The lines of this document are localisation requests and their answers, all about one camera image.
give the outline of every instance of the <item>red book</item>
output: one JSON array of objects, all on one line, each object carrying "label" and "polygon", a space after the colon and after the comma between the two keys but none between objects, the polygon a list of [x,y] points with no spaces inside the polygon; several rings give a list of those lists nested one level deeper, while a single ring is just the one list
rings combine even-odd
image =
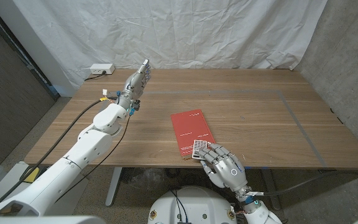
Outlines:
[{"label": "red book", "polygon": [[191,159],[194,140],[215,143],[201,110],[172,114],[171,120],[177,137],[180,155],[184,159]]}]

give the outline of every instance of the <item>electrical outlet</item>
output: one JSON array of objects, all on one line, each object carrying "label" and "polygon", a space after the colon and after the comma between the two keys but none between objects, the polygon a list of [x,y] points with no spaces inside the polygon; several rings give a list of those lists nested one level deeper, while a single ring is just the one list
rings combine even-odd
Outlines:
[{"label": "electrical outlet", "polygon": [[114,67],[114,65],[110,64],[93,64],[90,68],[91,73],[93,75],[100,75],[103,73],[103,71],[106,71],[107,75],[111,75],[114,71],[114,69],[116,69]]}]

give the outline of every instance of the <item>table leg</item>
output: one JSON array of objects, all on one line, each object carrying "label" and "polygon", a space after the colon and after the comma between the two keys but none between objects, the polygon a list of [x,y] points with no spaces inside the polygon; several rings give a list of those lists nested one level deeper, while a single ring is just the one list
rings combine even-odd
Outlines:
[{"label": "table leg", "polygon": [[115,167],[112,172],[112,177],[110,181],[109,192],[106,197],[106,206],[110,207],[114,201],[114,197],[116,196],[116,192],[118,189],[119,177],[121,176],[122,167]]},{"label": "table leg", "polygon": [[[268,192],[276,191],[276,186],[273,180],[273,174],[270,169],[262,169],[262,177],[265,181],[265,185]],[[272,201],[272,207],[274,210],[281,210],[281,204],[277,196],[271,196],[270,200]]]}]

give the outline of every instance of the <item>white plastic casing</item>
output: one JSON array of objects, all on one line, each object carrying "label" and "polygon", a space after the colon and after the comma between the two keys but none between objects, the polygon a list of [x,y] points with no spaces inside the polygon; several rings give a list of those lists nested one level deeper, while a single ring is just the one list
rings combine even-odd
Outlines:
[{"label": "white plastic casing", "polygon": [[116,68],[111,63],[93,64],[90,68],[93,75],[100,75],[103,71],[106,71],[106,74],[112,74],[114,69]]}]

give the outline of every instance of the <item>tabletop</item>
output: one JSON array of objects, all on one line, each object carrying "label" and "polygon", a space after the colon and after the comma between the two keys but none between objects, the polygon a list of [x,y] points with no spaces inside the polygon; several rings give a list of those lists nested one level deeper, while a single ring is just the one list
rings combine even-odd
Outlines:
[{"label": "tabletop", "polygon": [[[103,97],[103,88],[110,93],[122,90],[134,72],[116,70],[85,82],[24,161],[35,164],[80,112]],[[140,100],[140,110],[131,117],[122,142],[102,165],[201,167],[198,160],[182,159],[170,118],[201,109],[216,142],[248,168],[358,169],[358,140],[298,72],[152,70]],[[61,158],[108,103],[87,111],[42,164]]]}]

